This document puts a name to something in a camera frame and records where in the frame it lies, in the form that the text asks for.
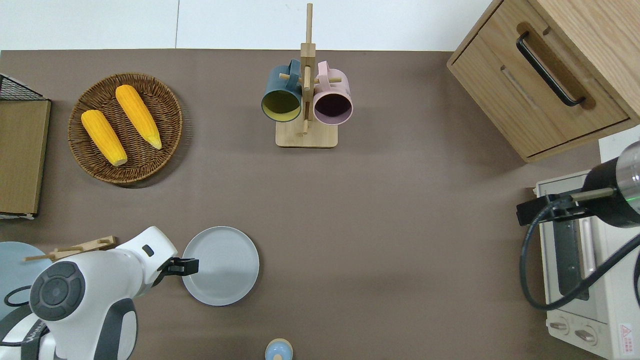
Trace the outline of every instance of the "mug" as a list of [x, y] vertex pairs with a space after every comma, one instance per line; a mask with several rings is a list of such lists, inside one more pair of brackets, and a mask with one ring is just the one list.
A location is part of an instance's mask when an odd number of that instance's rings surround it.
[[[280, 73], [289, 75], [289, 79], [281, 79]], [[300, 115], [302, 87], [299, 78], [300, 61], [296, 59], [291, 60], [289, 66], [279, 65], [271, 70], [262, 97], [262, 111], [271, 120], [287, 122]]]
[[[351, 118], [353, 103], [346, 75], [340, 70], [329, 69], [326, 61], [318, 63], [319, 84], [314, 88], [314, 115], [327, 125], [340, 125]], [[329, 83], [329, 78], [342, 78], [339, 83]]]

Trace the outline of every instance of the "metal wire basket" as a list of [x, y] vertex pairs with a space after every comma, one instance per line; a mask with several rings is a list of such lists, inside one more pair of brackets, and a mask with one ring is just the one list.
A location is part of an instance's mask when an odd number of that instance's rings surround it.
[[47, 100], [42, 94], [0, 74], [0, 100]]

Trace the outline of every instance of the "oven knob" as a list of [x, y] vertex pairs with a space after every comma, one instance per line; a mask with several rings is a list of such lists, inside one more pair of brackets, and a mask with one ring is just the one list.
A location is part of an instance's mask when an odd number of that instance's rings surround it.
[[584, 340], [584, 342], [588, 343], [591, 346], [595, 346], [598, 343], [598, 338], [596, 337], [596, 332], [592, 327], [587, 326], [583, 330], [576, 330], [574, 334], [580, 339]]
[[549, 324], [549, 327], [560, 331], [566, 330], [566, 324], [561, 322], [552, 322]]
[[569, 334], [569, 325], [565, 318], [560, 317], [553, 322], [547, 320], [547, 326], [549, 326], [551, 329], [558, 330], [563, 335]]

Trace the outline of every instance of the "pink mug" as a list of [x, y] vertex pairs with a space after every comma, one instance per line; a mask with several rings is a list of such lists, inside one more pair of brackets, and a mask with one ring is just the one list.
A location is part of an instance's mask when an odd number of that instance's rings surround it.
[[[339, 83], [329, 83], [329, 78], [341, 78]], [[353, 103], [351, 89], [344, 73], [329, 69], [326, 61], [318, 63], [319, 84], [314, 88], [314, 115], [327, 125], [340, 125], [351, 118]]]

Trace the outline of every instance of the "toaster oven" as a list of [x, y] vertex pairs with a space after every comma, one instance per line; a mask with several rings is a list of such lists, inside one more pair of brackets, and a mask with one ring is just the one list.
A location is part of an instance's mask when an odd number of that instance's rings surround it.
[[[541, 181], [534, 192], [579, 192], [588, 171]], [[547, 303], [561, 298], [613, 252], [640, 233], [595, 216], [539, 225]], [[547, 311], [550, 335], [606, 359], [640, 359], [640, 307], [633, 283], [638, 249], [609, 270], [576, 299]]]

